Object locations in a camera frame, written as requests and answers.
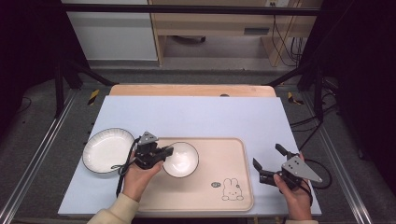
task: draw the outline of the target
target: sleeve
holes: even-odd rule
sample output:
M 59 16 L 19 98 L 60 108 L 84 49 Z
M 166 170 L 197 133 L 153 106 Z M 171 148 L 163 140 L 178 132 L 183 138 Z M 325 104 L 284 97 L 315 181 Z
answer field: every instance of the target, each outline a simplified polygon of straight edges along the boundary
M 130 224 L 139 208 L 139 203 L 120 193 L 117 200 L 108 209 L 100 210 L 88 222 L 89 224 Z
M 286 224 L 318 224 L 318 222 L 315 220 L 305 220 L 305 221 L 286 220 Z

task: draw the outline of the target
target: beige tray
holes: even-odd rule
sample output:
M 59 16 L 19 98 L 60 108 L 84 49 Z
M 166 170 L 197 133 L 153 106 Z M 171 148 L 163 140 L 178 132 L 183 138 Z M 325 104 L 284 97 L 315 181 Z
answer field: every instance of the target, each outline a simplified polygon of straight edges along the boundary
M 193 145 L 197 169 L 183 178 L 162 169 L 148 184 L 140 212 L 247 211 L 253 205 L 243 143 L 237 138 L 161 138 L 158 147 L 175 142 Z

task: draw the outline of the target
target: cartoon rabbit print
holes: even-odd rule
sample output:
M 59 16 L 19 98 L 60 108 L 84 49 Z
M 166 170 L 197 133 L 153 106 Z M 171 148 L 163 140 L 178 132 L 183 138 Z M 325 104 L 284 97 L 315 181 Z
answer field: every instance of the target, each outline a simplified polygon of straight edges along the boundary
M 242 201 L 244 197 L 242 196 L 242 190 L 238 184 L 238 180 L 235 178 L 226 178 L 224 180 L 224 190 L 223 190 L 223 201 Z

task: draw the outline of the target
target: plate rim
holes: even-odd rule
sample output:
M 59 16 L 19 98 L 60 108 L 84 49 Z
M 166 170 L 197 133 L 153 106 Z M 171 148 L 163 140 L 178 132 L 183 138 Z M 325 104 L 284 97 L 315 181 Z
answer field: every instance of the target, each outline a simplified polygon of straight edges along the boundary
M 130 132 L 128 132 L 127 130 L 122 129 L 122 128 L 107 128 L 107 129 L 104 129 L 104 130 L 102 130 L 102 131 L 100 131 L 100 132 L 94 134 L 94 135 L 88 140 L 87 144 L 85 145 L 84 149 L 82 150 L 82 155 L 81 155 L 82 163 L 84 164 L 84 166 L 85 166 L 89 171 L 94 172 L 94 173 L 96 173 L 96 174 L 108 174 L 108 173 L 112 173 L 112 172 L 114 172 L 114 171 L 117 170 L 117 169 L 113 169 L 113 170 L 110 170 L 110 171 L 107 171 L 107 172 L 98 172 L 98 171 L 94 171 L 94 170 L 90 169 L 90 168 L 88 167 L 88 165 L 86 164 L 86 162 L 84 161 L 84 152 L 85 152 L 85 150 L 86 150 L 86 148 L 87 148 L 87 145 L 90 143 L 90 141 L 91 141 L 95 136 L 97 136 L 99 133 L 109 132 L 109 131 L 111 131 L 111 130 L 122 130 L 122 131 L 128 133 L 129 135 L 131 135 L 132 140 L 134 141 L 134 136 L 133 136 Z

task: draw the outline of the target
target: white cabinet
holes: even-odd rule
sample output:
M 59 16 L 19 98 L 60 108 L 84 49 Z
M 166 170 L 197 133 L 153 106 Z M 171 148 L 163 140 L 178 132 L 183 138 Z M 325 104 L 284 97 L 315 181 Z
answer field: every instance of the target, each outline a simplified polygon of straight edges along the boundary
M 73 4 L 146 5 L 146 0 L 62 0 Z M 67 12 L 89 61 L 157 61 L 148 13 Z

